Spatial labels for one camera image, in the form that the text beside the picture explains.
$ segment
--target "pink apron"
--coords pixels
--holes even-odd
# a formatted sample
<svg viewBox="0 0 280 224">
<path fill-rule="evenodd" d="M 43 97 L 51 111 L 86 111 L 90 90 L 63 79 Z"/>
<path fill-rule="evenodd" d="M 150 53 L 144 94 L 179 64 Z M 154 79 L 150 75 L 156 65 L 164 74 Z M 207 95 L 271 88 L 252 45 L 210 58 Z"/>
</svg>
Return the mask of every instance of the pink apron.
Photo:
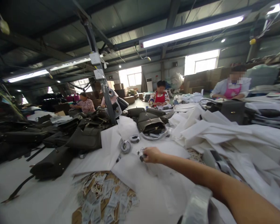
<svg viewBox="0 0 280 224">
<path fill-rule="evenodd" d="M 233 97 L 237 96 L 240 93 L 241 88 L 242 88 L 242 84 L 240 84 L 239 88 L 228 89 L 228 82 L 227 82 L 227 89 L 226 89 L 226 92 L 225 92 L 224 96 L 227 99 L 230 100 L 230 99 L 232 99 Z"/>
</svg>

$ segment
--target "red apron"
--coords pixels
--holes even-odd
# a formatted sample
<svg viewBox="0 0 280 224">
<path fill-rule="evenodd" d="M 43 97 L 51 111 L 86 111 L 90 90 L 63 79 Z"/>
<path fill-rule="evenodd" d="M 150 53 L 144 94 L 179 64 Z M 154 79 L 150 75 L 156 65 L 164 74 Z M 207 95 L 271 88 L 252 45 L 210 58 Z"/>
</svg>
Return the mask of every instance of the red apron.
<svg viewBox="0 0 280 224">
<path fill-rule="evenodd" d="M 158 97 L 158 92 L 156 93 L 156 100 L 155 103 L 164 103 L 165 102 L 165 94 L 163 93 L 162 96 Z"/>
<path fill-rule="evenodd" d="M 232 99 L 233 97 L 237 96 L 239 93 L 240 93 L 240 90 L 242 88 L 242 85 L 240 84 L 240 87 L 239 88 L 236 88 L 236 89 L 228 89 L 228 82 L 227 82 L 227 89 L 226 89 L 226 92 L 224 94 L 224 96 L 227 98 L 227 99 Z"/>
</svg>

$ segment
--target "person's arm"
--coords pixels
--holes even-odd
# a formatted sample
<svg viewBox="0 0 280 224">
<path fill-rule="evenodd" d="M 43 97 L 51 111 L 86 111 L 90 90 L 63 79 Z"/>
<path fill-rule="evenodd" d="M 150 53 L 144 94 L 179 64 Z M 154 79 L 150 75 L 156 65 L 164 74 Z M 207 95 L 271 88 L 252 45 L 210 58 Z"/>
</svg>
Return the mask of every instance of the person's arm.
<svg viewBox="0 0 280 224">
<path fill-rule="evenodd" d="M 86 101 L 86 103 L 82 107 L 82 110 L 87 110 L 87 111 L 90 111 L 91 113 L 95 112 L 94 105 L 93 105 L 93 102 L 91 99 L 88 99 Z"/>
<path fill-rule="evenodd" d="M 224 203 L 238 224 L 280 224 L 280 211 L 244 183 L 200 163 L 145 148 L 145 162 L 160 163 L 181 173 L 195 184 L 209 188 Z"/>
<path fill-rule="evenodd" d="M 152 93 L 152 94 L 150 95 L 148 104 L 149 104 L 151 107 L 157 105 L 157 103 L 155 103 L 155 100 L 156 100 L 156 93 Z"/>
<path fill-rule="evenodd" d="M 101 106 L 102 108 L 105 108 L 105 107 L 106 107 L 105 97 L 103 97 L 102 103 L 100 104 L 100 106 Z"/>
<path fill-rule="evenodd" d="M 221 88 L 224 83 L 225 83 L 224 81 L 220 81 L 216 84 L 215 88 L 212 90 L 210 94 L 211 98 L 226 98 L 224 94 L 221 93 Z"/>
<path fill-rule="evenodd" d="M 241 86 L 240 93 L 235 97 L 233 97 L 233 99 L 243 99 L 247 97 L 247 95 L 249 94 L 251 78 L 243 78 L 242 80 L 243 80 L 243 84 Z"/>
</svg>

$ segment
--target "metal pole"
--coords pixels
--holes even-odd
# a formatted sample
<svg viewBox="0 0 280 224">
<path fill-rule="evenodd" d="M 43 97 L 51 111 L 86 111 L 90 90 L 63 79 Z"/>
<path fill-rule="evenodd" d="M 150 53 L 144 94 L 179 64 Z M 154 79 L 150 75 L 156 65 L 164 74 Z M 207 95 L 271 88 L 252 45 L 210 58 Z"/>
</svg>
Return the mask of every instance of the metal pole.
<svg viewBox="0 0 280 224">
<path fill-rule="evenodd" d="M 92 29 L 92 24 L 90 23 L 89 20 L 89 15 L 86 14 L 86 12 L 82 9 L 82 7 L 75 1 L 73 0 L 74 4 L 77 6 L 77 12 L 78 12 L 78 16 L 80 17 L 81 23 L 84 26 L 86 33 L 87 33 L 87 39 L 88 39 L 88 43 L 91 49 L 91 52 L 99 52 L 98 48 L 96 46 L 96 39 L 94 37 L 94 32 Z M 99 64 L 96 64 L 96 68 L 97 69 L 103 69 L 102 63 L 100 62 Z M 111 120 L 111 123 L 116 125 L 116 120 L 115 120 L 115 114 L 113 111 L 113 107 L 112 107 L 112 103 L 111 103 L 111 99 L 110 99 L 110 95 L 109 95 L 109 90 L 108 90 L 108 84 L 107 84 L 107 80 L 106 78 L 104 79 L 100 79 L 100 85 L 102 88 L 102 91 L 104 93 L 104 98 L 105 98 L 105 102 L 107 105 L 107 110 L 108 110 L 108 114 Z"/>
</svg>

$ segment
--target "electrical outlet box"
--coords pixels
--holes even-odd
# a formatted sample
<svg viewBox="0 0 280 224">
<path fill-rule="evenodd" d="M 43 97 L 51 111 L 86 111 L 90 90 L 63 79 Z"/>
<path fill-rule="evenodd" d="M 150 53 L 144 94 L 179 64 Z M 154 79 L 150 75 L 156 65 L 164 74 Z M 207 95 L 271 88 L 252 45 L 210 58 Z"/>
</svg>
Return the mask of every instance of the electrical outlet box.
<svg viewBox="0 0 280 224">
<path fill-rule="evenodd" d="M 104 71 L 102 69 L 97 69 L 94 70 L 94 75 L 96 76 L 96 79 L 104 79 L 105 75 L 104 75 Z"/>
<path fill-rule="evenodd" d="M 97 65 L 100 64 L 100 55 L 97 52 L 89 54 L 91 64 Z"/>
</svg>

